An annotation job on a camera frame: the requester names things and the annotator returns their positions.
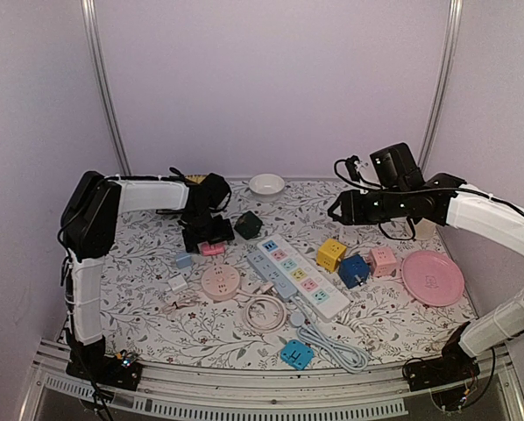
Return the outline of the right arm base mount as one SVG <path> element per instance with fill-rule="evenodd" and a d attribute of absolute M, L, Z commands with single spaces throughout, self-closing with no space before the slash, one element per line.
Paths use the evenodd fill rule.
<path fill-rule="evenodd" d="M 433 405 L 443 412 L 460 411 L 475 388 L 480 369 L 475 357 L 455 354 L 433 359 L 414 357 L 402 366 L 401 373 L 411 391 L 435 389 L 457 383 L 456 387 L 430 394 Z"/>

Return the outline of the white power strip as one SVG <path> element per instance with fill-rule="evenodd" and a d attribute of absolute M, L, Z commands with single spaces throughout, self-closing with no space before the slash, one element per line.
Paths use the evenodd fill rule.
<path fill-rule="evenodd" d="M 279 234 L 257 244 L 262 252 L 296 287 L 298 296 L 322 321 L 331 322 L 351 301 Z"/>

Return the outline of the grey-blue power strip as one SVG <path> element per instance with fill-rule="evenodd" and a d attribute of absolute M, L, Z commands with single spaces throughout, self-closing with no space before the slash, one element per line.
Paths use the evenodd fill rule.
<path fill-rule="evenodd" d="M 249 253 L 246 256 L 246 259 L 263 280 L 268 281 L 273 285 L 279 298 L 284 303 L 289 302 L 297 295 L 298 291 L 296 287 L 262 252 L 254 251 Z"/>

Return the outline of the dark patterned cube socket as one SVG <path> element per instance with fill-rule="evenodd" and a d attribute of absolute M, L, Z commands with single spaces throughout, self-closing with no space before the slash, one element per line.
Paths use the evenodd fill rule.
<path fill-rule="evenodd" d="M 262 225 L 262 220 L 248 210 L 237 219 L 234 229 L 243 239 L 248 240 L 258 236 Z"/>

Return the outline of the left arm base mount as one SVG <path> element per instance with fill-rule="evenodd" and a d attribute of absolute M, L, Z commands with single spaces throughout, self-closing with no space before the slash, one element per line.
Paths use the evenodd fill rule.
<path fill-rule="evenodd" d="M 66 373 L 94 382 L 97 385 L 136 391 L 141 380 L 143 365 L 123 357 L 107 356 L 103 352 L 81 353 L 70 351 Z"/>

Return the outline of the dark blue cube socket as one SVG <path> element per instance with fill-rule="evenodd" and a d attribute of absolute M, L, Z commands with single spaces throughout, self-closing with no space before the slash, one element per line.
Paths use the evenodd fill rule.
<path fill-rule="evenodd" d="M 338 275 L 347 289 L 364 285 L 370 273 L 369 265 L 360 254 L 343 259 L 338 267 Z"/>

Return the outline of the pink adapter plug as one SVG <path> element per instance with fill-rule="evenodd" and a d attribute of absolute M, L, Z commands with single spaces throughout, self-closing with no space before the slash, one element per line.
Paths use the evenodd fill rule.
<path fill-rule="evenodd" d="M 203 242 L 200 244 L 200 251 L 203 256 L 214 256 L 225 252 L 225 245 L 223 243 L 210 244 Z"/>

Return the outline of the small light blue plug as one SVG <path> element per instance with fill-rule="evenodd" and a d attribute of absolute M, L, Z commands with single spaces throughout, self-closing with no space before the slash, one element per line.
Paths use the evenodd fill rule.
<path fill-rule="evenodd" d="M 175 265 L 178 269 L 189 268 L 193 264 L 191 253 L 181 253 L 174 258 Z"/>

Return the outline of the white travel adapter plug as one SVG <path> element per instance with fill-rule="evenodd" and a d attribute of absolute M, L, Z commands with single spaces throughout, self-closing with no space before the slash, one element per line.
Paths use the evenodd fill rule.
<path fill-rule="evenodd" d="M 355 228 L 343 226 L 340 228 L 338 239 L 346 246 L 355 246 L 358 243 L 359 234 Z"/>

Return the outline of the yellow cube socket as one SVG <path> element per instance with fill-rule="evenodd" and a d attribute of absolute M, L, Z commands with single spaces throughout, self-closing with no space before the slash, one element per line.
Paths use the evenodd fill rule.
<path fill-rule="evenodd" d="M 316 263 L 318 266 L 333 273 L 339 267 L 346 251 L 347 246 L 336 239 L 326 239 L 317 251 Z"/>

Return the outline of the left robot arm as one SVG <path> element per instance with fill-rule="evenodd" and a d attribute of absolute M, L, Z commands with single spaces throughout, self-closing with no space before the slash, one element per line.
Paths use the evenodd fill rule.
<path fill-rule="evenodd" d="M 216 244 L 234 237 L 222 217 L 231 188 L 210 173 L 200 182 L 178 170 L 170 176 L 105 176 L 86 172 L 60 218 L 57 240 L 66 256 L 61 285 L 65 289 L 70 348 L 67 373 L 98 382 L 138 378 L 141 366 L 105 352 L 100 318 L 101 276 L 117 231 L 119 215 L 133 211 L 166 211 L 178 216 L 184 247 L 199 253 L 202 243 Z"/>

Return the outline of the light blue adapter plug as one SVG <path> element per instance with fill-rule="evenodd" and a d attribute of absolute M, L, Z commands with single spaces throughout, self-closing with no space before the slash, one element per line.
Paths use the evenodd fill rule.
<path fill-rule="evenodd" d="M 314 358 L 314 351 L 296 339 L 289 340 L 280 351 L 280 358 L 296 370 L 304 370 Z"/>

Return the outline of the pink cube socket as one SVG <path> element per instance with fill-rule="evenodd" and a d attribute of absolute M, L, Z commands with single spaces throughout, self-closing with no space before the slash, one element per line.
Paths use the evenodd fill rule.
<path fill-rule="evenodd" d="M 368 260 L 373 277 L 390 276 L 398 266 L 394 252 L 388 246 L 373 248 Z"/>

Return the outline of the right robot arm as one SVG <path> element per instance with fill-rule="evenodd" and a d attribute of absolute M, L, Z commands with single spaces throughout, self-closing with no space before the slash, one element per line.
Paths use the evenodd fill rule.
<path fill-rule="evenodd" d="M 341 225 L 424 219 L 459 232 L 485 249 L 479 252 L 462 246 L 458 256 L 485 256 L 491 263 L 499 257 L 524 260 L 524 209 L 454 175 L 438 174 L 426 182 L 395 183 L 381 189 L 353 183 L 337 196 L 328 214 Z M 480 354 L 523 333 L 524 282 L 492 310 L 451 334 L 435 362 L 435 375 L 441 382 L 453 382 Z"/>

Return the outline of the white charger plug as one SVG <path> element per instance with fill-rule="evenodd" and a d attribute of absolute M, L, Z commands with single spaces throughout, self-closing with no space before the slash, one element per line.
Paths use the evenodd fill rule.
<path fill-rule="evenodd" d="M 179 294 L 188 288 L 188 283 L 182 275 L 176 275 L 167 280 L 166 291 Z"/>

